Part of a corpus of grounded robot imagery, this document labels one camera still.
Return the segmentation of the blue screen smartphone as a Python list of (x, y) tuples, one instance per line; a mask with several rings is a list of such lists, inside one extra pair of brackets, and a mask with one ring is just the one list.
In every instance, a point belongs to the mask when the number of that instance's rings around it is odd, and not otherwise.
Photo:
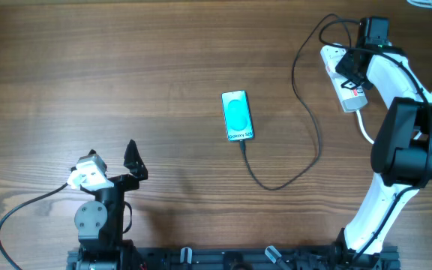
[(251, 111), (245, 90), (221, 94), (226, 136), (230, 142), (254, 138)]

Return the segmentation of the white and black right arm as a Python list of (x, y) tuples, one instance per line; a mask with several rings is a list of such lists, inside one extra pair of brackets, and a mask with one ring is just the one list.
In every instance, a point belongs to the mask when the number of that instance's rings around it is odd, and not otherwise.
[(374, 172), (370, 189), (343, 231), (354, 260), (382, 250), (403, 207), (432, 180), (432, 94), (388, 36), (388, 19), (361, 19), (355, 46), (336, 67), (357, 86), (375, 86), (388, 107), (370, 154)]

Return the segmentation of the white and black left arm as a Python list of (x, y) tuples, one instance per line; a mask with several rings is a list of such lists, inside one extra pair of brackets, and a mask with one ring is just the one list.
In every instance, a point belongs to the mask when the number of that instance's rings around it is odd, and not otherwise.
[(78, 229), (79, 249), (67, 254), (67, 270), (146, 269), (147, 265), (134, 243), (123, 235), (132, 224), (124, 225), (124, 211), (131, 205), (125, 193), (140, 188), (148, 178), (134, 140), (124, 153), (123, 166), (128, 174), (107, 177), (107, 165), (96, 151), (82, 156), (71, 169), (67, 183), (94, 196), (77, 210), (74, 223)]

